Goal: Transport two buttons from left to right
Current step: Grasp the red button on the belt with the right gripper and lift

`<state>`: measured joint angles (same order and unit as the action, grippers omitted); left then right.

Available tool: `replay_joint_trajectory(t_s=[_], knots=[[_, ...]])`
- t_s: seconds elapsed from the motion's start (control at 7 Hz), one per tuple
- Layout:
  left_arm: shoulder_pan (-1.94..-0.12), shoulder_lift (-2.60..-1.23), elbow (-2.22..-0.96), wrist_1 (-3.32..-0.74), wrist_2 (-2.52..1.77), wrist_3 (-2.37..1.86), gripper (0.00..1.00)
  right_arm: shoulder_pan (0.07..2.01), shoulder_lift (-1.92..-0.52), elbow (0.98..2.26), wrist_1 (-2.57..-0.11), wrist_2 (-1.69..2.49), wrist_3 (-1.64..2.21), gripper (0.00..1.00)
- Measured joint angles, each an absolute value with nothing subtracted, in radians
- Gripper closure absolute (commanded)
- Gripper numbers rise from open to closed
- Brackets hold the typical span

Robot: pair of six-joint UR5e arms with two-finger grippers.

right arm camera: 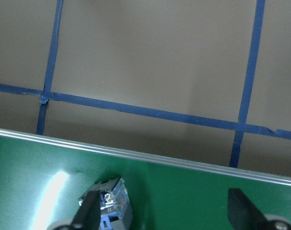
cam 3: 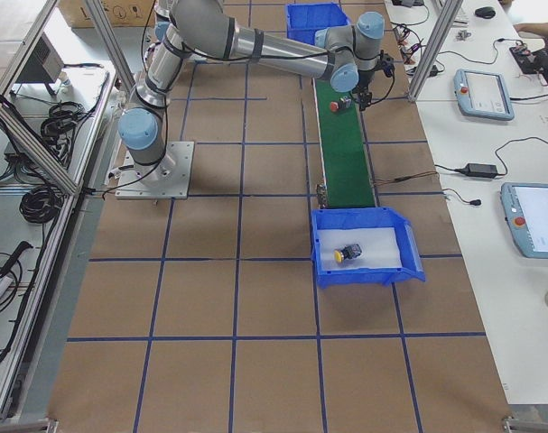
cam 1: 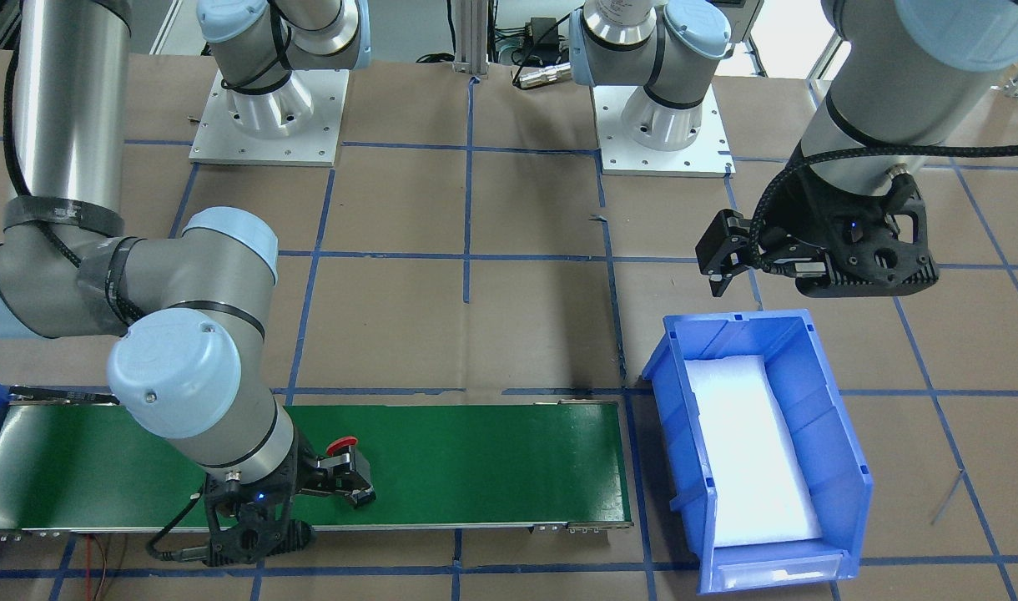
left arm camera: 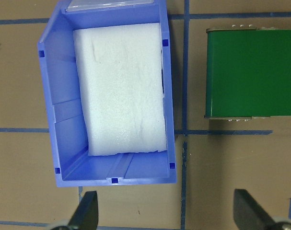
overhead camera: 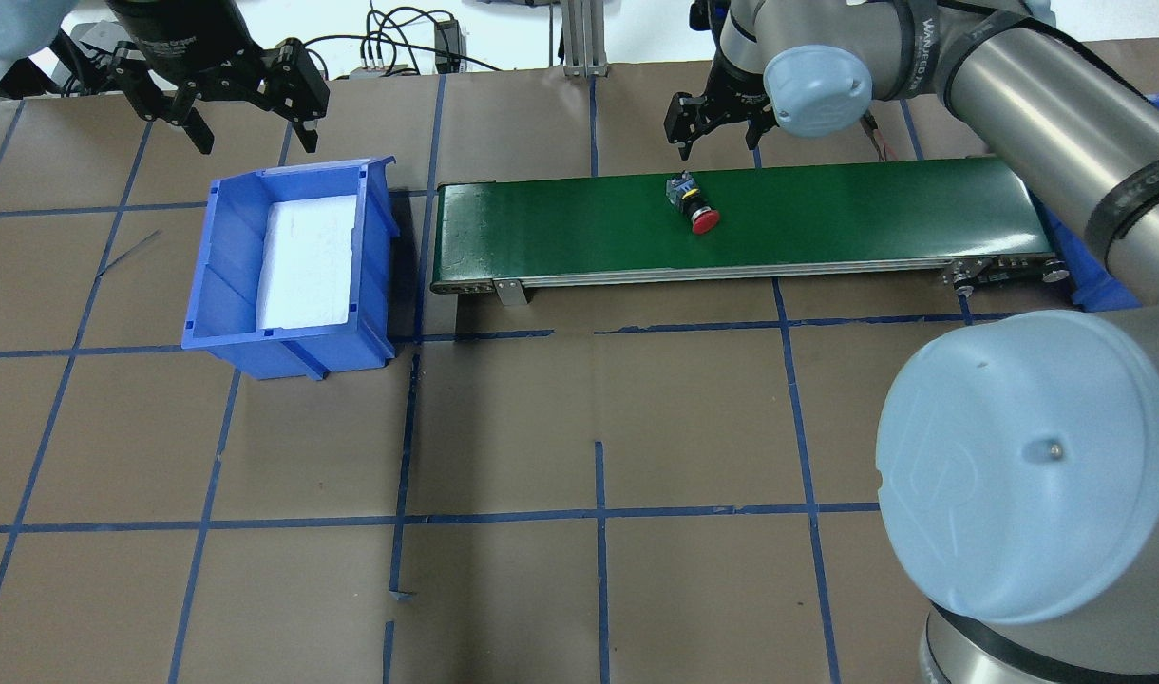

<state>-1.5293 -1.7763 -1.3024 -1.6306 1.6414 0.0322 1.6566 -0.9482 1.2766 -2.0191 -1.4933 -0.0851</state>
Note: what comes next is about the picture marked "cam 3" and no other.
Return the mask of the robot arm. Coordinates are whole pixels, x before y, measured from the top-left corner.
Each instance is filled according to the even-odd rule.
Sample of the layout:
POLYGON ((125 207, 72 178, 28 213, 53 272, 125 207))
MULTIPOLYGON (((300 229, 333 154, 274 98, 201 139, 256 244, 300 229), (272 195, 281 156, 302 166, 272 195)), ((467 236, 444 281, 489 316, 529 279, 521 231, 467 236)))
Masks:
POLYGON ((118 132, 133 162, 136 179, 148 189, 166 186, 177 168, 163 137, 167 97, 186 61, 194 54, 209 60, 262 64, 266 67, 325 80, 339 93, 355 95, 365 110, 371 104, 369 85, 385 54, 382 14, 367 12, 351 25, 315 33, 312 44, 279 38, 240 25, 220 1, 175 1, 169 24, 153 61, 139 78, 118 132))

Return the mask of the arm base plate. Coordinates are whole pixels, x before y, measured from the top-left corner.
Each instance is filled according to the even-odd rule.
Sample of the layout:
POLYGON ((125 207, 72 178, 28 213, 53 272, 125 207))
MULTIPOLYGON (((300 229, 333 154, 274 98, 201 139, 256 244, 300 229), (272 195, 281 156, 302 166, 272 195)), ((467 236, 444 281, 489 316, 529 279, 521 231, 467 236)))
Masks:
POLYGON ((189 193, 194 142, 169 142, 161 164, 151 169, 135 165, 130 151, 125 152, 125 165, 132 168, 120 174, 120 188, 114 193, 118 199, 186 199, 189 193))

